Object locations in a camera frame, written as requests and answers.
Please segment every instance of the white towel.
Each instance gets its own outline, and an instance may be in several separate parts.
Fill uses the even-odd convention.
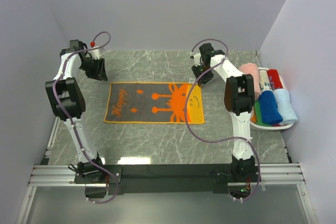
[[[298,117],[296,116],[292,105],[290,104],[289,92],[287,89],[274,90],[274,97],[277,101],[278,111],[283,118],[280,125],[287,125],[296,123]]]
[[[262,92],[267,91],[267,90],[272,91],[271,84],[270,84],[269,79],[268,79],[267,71],[266,70],[259,71],[259,76],[260,76],[260,78],[259,78],[260,90]]]

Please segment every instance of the pink towel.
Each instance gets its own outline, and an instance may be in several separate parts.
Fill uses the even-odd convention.
[[[259,85],[259,69],[258,66],[253,63],[248,63],[241,65],[239,70],[243,73],[249,73],[253,76],[253,84],[254,84],[254,96],[256,101],[258,100],[259,96],[261,95],[260,85]]]

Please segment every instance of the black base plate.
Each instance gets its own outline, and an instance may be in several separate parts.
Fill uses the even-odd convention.
[[[127,193],[173,193],[212,191],[227,194],[227,183],[245,182],[230,176],[231,164],[185,164],[185,165],[104,165],[113,174],[119,174],[118,194]],[[251,182],[258,176],[250,174]],[[92,182],[76,176],[76,184]],[[109,195],[113,195],[116,181],[110,179]]]

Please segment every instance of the light blue towel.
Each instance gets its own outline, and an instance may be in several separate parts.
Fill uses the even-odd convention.
[[[298,121],[292,105],[290,104],[289,92],[287,89],[274,90],[274,97],[277,101],[278,111],[283,118],[280,125],[292,124]]]

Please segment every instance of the blue towel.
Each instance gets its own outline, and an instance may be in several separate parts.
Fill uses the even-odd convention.
[[[262,122],[275,125],[282,122],[282,117],[278,112],[277,102],[272,91],[267,90],[259,96]]]
[[[290,104],[289,92],[287,89],[276,89],[274,91],[275,100],[277,101],[278,111],[283,118],[280,125],[292,124],[298,121],[292,105]]]

